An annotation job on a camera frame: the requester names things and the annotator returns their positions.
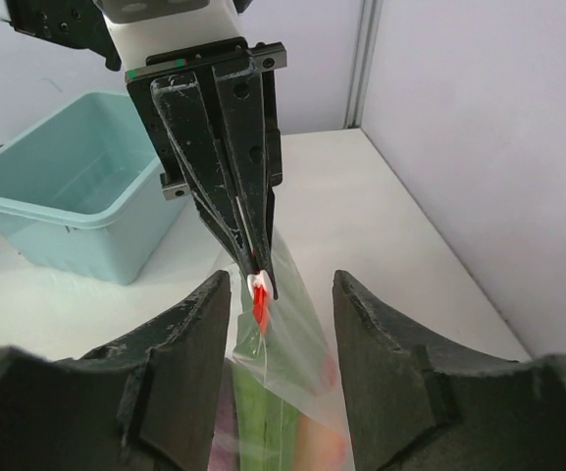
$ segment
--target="transparent bag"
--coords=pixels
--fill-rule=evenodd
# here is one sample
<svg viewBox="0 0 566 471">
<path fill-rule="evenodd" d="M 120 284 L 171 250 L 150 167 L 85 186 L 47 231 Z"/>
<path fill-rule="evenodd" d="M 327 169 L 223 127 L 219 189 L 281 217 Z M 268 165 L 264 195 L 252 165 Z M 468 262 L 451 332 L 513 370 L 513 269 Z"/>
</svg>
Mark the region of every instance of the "transparent bag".
<svg viewBox="0 0 566 471">
<path fill-rule="evenodd" d="M 209 471 L 353 469 L 334 352 L 277 232 L 272 252 L 265 335 L 238 267 L 226 253 L 214 267 L 231 274 L 232 312 Z"/>
</svg>

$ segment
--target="plastic bin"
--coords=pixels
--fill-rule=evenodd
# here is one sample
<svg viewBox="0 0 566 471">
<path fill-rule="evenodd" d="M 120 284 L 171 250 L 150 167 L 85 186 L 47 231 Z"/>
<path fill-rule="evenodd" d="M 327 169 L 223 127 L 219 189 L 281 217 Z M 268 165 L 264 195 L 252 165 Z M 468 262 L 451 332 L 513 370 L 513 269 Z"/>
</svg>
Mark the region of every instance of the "plastic bin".
<svg viewBox="0 0 566 471">
<path fill-rule="evenodd" d="M 0 149 L 0 233 L 31 263 L 134 281 L 185 198 L 129 97 L 90 93 Z"/>
</svg>

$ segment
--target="white wall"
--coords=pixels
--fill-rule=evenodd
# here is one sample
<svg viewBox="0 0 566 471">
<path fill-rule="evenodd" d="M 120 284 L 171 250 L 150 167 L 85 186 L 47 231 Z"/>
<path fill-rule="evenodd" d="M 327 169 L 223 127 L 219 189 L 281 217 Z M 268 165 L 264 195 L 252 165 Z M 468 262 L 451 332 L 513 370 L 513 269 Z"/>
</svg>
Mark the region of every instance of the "white wall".
<svg viewBox="0 0 566 471">
<path fill-rule="evenodd" d="M 283 132 L 343 126 L 362 0 L 256 0 L 243 17 L 251 43 L 283 41 Z M 103 59 L 15 33 L 0 23 L 0 143 L 90 89 L 125 89 Z"/>
<path fill-rule="evenodd" d="M 386 0 L 363 127 L 526 346 L 566 351 L 566 1 Z"/>
</svg>

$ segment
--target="table surface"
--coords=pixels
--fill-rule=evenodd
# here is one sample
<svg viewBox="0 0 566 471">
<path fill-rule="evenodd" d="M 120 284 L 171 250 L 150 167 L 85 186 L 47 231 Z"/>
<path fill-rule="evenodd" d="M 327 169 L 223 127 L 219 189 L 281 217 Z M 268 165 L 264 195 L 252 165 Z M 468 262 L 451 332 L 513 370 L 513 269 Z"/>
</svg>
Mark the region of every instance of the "table surface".
<svg viewBox="0 0 566 471">
<path fill-rule="evenodd" d="M 359 130 L 283 138 L 276 223 L 334 338 L 334 271 L 412 319 L 497 356 L 528 354 Z M 220 248 L 187 205 L 139 279 L 120 287 L 30 265 L 0 236 L 0 345 L 79 357 L 173 306 Z"/>
</svg>

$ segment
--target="screw hole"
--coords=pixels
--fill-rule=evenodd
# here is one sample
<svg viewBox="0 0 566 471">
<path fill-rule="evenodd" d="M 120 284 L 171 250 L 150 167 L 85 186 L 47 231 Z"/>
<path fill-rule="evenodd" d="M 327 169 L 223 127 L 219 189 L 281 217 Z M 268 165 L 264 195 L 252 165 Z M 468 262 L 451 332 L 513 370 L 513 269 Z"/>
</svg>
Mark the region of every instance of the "screw hole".
<svg viewBox="0 0 566 471">
<path fill-rule="evenodd" d="M 244 100 L 250 96 L 250 87 L 247 83 L 242 82 L 234 86 L 234 96 L 239 100 Z"/>
<path fill-rule="evenodd" d="M 250 161 L 254 165 L 259 165 L 263 162 L 263 149 L 261 147 L 252 147 L 250 149 Z"/>
</svg>

